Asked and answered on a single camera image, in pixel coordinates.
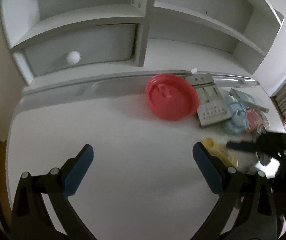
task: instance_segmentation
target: desk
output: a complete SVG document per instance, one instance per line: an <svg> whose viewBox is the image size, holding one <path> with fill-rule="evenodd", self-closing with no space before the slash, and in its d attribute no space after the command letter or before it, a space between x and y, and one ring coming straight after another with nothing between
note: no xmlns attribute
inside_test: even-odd
<svg viewBox="0 0 286 240"><path fill-rule="evenodd" d="M218 199L193 160L193 145L208 136L226 143L249 135L229 135L221 124L201 129L195 116L179 122L160 120L147 108L147 79L119 80L119 86L98 81L23 98L7 149L11 200L24 171L46 174L88 143L94 161L69 200L97 239L190 239ZM271 130L284 132L261 87L240 90L259 97L270 109ZM62 93L65 103L55 103ZM232 154L240 169L257 162L254 155ZM64 232L49 199L45 202L55 227Z"/></svg>

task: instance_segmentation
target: white round knob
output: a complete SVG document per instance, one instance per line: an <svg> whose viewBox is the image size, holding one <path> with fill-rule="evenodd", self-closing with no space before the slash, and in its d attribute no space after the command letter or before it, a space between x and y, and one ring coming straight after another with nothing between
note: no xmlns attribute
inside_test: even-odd
<svg viewBox="0 0 286 240"><path fill-rule="evenodd" d="M78 51L71 51L67 55L66 60L69 64L75 65L81 60L81 54Z"/></svg>

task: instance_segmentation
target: drawer front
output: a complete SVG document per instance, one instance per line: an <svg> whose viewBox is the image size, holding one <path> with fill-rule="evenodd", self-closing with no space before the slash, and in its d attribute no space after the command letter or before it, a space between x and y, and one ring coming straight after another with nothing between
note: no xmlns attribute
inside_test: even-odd
<svg viewBox="0 0 286 240"><path fill-rule="evenodd" d="M127 60L133 51L135 26L94 26L50 38L23 49L23 53L35 76L83 64ZM72 51L78 53L68 61Z"/></svg>

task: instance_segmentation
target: pink object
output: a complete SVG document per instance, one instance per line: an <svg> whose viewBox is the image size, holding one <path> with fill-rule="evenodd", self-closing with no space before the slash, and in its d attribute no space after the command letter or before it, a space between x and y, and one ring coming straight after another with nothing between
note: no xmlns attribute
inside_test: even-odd
<svg viewBox="0 0 286 240"><path fill-rule="evenodd" d="M145 86L148 107L164 120L177 121L195 114L199 98L184 78L173 74L153 76Z"/></svg>

